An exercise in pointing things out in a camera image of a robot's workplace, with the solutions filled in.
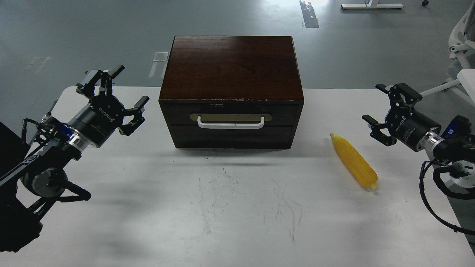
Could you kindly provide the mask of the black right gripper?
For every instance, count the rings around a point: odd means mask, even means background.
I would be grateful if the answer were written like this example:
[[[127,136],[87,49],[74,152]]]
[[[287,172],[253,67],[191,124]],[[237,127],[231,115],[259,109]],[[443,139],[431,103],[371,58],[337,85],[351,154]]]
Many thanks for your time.
[[[388,95],[390,111],[385,117],[385,123],[378,123],[370,115],[362,116],[362,119],[368,123],[371,130],[370,136],[373,139],[385,146],[392,146],[399,140],[418,152],[424,149],[428,132],[440,133],[440,124],[414,110],[416,103],[423,99],[419,92],[406,83],[397,83],[393,86],[379,83],[375,85],[375,88]],[[388,129],[390,135],[384,134],[382,129]]]

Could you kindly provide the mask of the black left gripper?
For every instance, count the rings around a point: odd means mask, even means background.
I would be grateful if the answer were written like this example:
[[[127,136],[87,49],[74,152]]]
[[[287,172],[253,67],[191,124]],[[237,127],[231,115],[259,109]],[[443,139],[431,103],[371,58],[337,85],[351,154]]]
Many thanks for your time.
[[[149,96],[142,96],[133,108],[124,109],[124,105],[113,96],[112,81],[125,66],[118,65],[112,70],[92,70],[81,83],[76,84],[76,92],[91,99],[68,125],[84,135],[97,148],[119,127],[121,135],[130,136],[142,123],[144,106]],[[99,84],[99,95],[95,94]],[[126,125],[122,125],[123,118],[133,116]]]

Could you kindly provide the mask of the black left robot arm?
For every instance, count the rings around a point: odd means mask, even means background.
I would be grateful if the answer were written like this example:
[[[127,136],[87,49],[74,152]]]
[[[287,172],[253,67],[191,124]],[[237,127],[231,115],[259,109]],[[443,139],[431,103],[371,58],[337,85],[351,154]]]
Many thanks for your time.
[[[101,147],[118,129],[131,135],[143,122],[143,96],[125,108],[113,95],[112,82],[123,65],[92,70],[76,91],[88,103],[68,123],[48,113],[40,122],[23,120],[22,135],[1,127],[1,251],[17,252],[39,237],[44,215],[56,202],[88,201],[91,194],[68,180],[64,167],[88,147]]]

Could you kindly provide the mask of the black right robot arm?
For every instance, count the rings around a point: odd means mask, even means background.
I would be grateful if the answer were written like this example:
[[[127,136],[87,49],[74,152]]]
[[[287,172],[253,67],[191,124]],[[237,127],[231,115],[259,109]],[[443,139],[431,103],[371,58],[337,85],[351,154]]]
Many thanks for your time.
[[[442,167],[435,169],[433,180],[438,188],[454,199],[474,199],[474,135],[468,118],[456,116],[444,132],[441,126],[415,109],[422,95],[406,83],[376,88],[387,94],[390,109],[383,123],[370,115],[362,119],[370,127],[370,136],[385,146],[402,142],[411,150],[432,153]]]

